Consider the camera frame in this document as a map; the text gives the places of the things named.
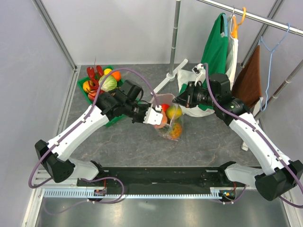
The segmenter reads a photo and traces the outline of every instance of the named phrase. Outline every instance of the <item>green basket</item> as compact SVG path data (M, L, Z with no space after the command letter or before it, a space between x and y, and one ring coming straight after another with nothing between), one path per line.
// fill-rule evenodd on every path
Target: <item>green basket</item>
M109 65L109 66L106 66L106 67L103 68L103 70L105 70L105 69L111 69L111 70L113 70L114 67L112 67L111 65ZM83 88L82 88L84 82L85 82L85 81L88 81L88 80L89 80L89 77L85 77L85 78L83 78L83 79L78 80L77 83L78 83L78 86L79 86L81 92L84 94L86 100L87 100L90 104L93 104L93 101L91 101L91 100L89 99L89 97L88 97L88 93L86 93L86 92L83 90ZM120 81L118 81L117 86L120 87L123 83L124 83L124 80L121 79ZM117 121L119 121L120 119L122 119L122 118L124 118L124 117L125 117L125 115L121 115L121 116L119 116L119 117L115 117L115 118L112 119L110 122L108 122L105 126L106 126L106 127L109 127L109 126L111 126L112 124L116 123Z

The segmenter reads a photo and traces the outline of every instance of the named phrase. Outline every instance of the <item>blue hanger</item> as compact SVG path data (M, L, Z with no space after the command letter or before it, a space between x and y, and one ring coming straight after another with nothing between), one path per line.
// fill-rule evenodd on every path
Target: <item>blue hanger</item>
M286 36L288 35L289 28L290 28L290 24L287 23L287 25L288 25L288 29L287 29L287 31L286 31L286 34L283 36L283 38L280 40L280 42L278 42L277 45L275 45L275 47L274 47L272 50L270 50L270 49L268 48L268 46L265 44L265 42L264 42L264 40L263 40L263 37L261 37L261 38L259 39L258 45L260 45L260 43L263 43L263 44L265 45L266 49L271 53L271 54L270 54L270 60L269 60L269 70L268 70L267 88L266 88L266 91L265 91L265 93L266 93L265 107L264 107L264 109L262 109L262 103L261 103L261 105L260 105L260 111L265 111L266 108L267 108L267 102L268 102L268 89L269 89L269 82L270 82L271 60L272 60L273 53L275 52L276 48L280 45L280 43L281 43L281 42L286 38Z

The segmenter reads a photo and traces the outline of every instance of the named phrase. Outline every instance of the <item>gray wall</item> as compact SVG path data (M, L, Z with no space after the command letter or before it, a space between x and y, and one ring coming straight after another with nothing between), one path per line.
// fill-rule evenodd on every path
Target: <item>gray wall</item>
M55 133L72 70L30 0L0 7L0 226L21 226L37 161Z
M289 22L302 29L302 7L302 1L285 1L275 19L285 23ZM273 48L284 34L283 31L270 28L264 40L270 48ZM273 55L270 95L302 59L303 37L289 34ZM267 86L268 64L269 52L264 46L261 46L261 76L264 94ZM303 69L298 72L293 82L281 92L278 100L266 110L262 119L265 130L272 141L292 160L300 159L303 162ZM303 204L303 196L298 187L292 191L295 202Z
M267 16L274 0L218 0ZM168 63L175 0L43 0L77 64ZM201 61L221 9L182 0L176 62ZM246 19L239 28L241 62L261 24Z

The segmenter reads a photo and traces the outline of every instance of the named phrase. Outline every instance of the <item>marble surface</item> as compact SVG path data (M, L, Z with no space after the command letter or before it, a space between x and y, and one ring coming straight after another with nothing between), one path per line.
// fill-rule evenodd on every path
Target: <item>marble surface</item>
M190 70L195 64L188 64ZM82 66L79 79L86 77ZM128 67L144 75L156 87L169 70L168 64L114 65ZM124 79L142 85L144 100L150 101L148 87L129 72L122 72ZM160 94L178 94L177 80L170 82ZM89 104L76 87L67 125L74 122ZM235 161L245 166L258 166L250 151L241 150L241 139L214 114L193 118L184 116L184 131L179 141L160 137L150 125L131 123L124 118L113 126L101 127L89 136L72 154L83 161L94 160L103 166L219 166Z

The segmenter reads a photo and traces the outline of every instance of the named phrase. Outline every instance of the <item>bag of fruit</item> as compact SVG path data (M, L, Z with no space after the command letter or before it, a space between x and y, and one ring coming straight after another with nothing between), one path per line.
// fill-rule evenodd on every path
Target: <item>bag of fruit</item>
M173 103L175 98L172 94L156 95L162 106L162 124L154 125L154 128L162 137L169 140L178 140L183 130L183 114L180 106Z

